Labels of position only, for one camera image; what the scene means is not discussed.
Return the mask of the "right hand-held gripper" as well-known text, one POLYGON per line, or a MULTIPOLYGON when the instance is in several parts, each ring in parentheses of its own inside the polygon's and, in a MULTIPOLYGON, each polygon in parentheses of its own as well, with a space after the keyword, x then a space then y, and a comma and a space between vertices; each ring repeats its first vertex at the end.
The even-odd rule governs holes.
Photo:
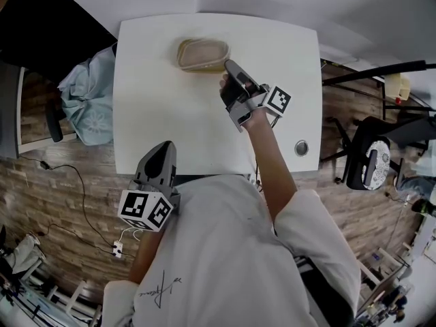
POLYGON ((243 132, 243 125, 251 119, 252 113, 256 110, 265 108, 277 118, 284 116, 292 98, 290 94, 278 86, 273 86, 268 91, 265 87, 260 87, 242 67, 231 59, 225 61, 224 67, 228 74, 228 84, 240 87, 248 93, 259 92, 253 95, 247 93, 238 95, 225 105, 232 122, 240 133, 243 132))

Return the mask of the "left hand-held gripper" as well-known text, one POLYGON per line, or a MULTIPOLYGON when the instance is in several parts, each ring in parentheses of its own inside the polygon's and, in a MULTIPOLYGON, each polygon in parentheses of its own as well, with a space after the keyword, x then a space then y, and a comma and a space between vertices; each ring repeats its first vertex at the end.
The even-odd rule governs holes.
POLYGON ((170 215, 178 213, 181 195, 172 188, 176 147, 172 141, 154 146, 139 162, 136 179, 122 190, 118 217, 131 227, 159 232, 170 215), (141 182, 159 182, 160 185, 141 182))

